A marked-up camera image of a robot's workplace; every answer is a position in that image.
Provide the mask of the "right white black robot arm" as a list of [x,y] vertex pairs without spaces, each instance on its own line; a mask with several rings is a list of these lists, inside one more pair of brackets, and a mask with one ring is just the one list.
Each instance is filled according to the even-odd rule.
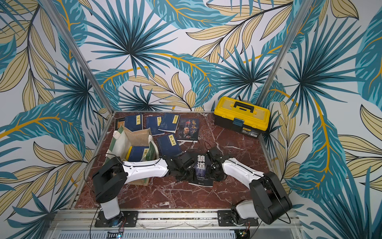
[[232,156],[223,155],[216,147],[207,150],[207,157],[211,162],[207,167],[207,178],[223,181],[231,176],[250,190],[251,199],[241,201],[231,209],[234,224],[259,218],[270,225],[292,209],[292,202],[275,173],[252,169]]

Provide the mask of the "blue book table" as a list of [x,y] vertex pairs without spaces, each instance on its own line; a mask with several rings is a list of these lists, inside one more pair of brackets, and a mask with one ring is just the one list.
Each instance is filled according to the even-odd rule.
[[157,138],[160,156],[179,156],[183,152],[173,133]]

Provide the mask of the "black wolf cover book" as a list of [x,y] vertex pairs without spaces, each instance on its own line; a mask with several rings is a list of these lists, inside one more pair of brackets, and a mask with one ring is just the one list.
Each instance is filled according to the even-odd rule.
[[213,187],[213,180],[207,177],[208,166],[211,166],[209,157],[206,154],[198,154],[194,165],[194,176],[189,184],[200,187]]

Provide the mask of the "dark book old man back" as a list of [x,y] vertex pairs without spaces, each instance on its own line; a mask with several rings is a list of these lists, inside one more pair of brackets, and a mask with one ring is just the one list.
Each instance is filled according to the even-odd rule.
[[200,122],[196,118],[181,118],[176,131],[179,142],[198,142]]

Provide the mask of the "green beige canvas bag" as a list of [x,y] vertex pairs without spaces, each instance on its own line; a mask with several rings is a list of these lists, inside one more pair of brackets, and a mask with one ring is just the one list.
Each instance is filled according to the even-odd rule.
[[[131,146],[149,147],[145,161],[125,161]],[[165,160],[159,157],[149,129],[130,131],[121,126],[113,133],[113,138],[107,150],[105,164],[98,172],[104,188],[122,187],[132,181],[150,177],[163,177],[168,172]]]

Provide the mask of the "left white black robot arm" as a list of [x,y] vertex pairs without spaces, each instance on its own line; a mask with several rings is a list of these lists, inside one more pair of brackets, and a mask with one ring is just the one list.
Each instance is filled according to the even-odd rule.
[[196,160],[192,152],[179,157],[164,156],[141,162],[123,162],[120,157],[114,156],[92,176],[95,199],[100,204],[104,218],[110,221],[122,217],[117,196],[125,184],[145,178],[168,176],[178,181],[191,181]]

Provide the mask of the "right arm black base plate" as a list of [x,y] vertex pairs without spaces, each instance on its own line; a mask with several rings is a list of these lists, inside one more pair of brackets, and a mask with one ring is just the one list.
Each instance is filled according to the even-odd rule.
[[218,224],[220,227],[231,227],[231,226],[258,226],[259,221],[256,218],[243,219],[235,210],[219,210],[217,212]]

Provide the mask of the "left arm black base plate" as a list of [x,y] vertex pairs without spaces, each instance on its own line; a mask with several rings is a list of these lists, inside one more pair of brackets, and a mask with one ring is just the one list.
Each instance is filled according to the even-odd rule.
[[137,223],[138,211],[120,211],[119,215],[107,219],[104,211],[96,216],[96,228],[134,228]]

